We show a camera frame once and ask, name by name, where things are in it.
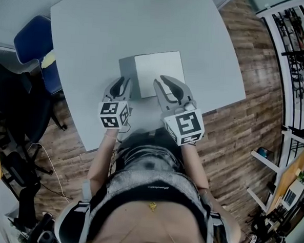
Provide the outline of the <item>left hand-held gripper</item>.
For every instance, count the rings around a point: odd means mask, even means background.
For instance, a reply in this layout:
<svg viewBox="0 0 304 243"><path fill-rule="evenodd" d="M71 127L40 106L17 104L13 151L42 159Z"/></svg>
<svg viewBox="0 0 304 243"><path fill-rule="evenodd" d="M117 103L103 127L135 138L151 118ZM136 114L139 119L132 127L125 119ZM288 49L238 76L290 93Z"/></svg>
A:
<svg viewBox="0 0 304 243"><path fill-rule="evenodd" d="M117 78L104 90L103 101L98 104L98 117L104 128L121 129L126 125L129 116L129 99L132 91L130 78Z"/></svg>

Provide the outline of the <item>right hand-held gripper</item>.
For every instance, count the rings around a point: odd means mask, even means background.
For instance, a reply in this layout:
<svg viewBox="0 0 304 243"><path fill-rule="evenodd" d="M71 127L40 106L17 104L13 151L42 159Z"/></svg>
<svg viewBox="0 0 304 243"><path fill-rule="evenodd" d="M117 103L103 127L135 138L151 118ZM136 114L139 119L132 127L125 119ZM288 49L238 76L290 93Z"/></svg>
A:
<svg viewBox="0 0 304 243"><path fill-rule="evenodd" d="M189 86L171 76L161 75L160 78L177 99L170 100L161 83L154 80L154 90L162 109L161 120L165 129L179 146L201 140L205 132L204 122Z"/></svg>

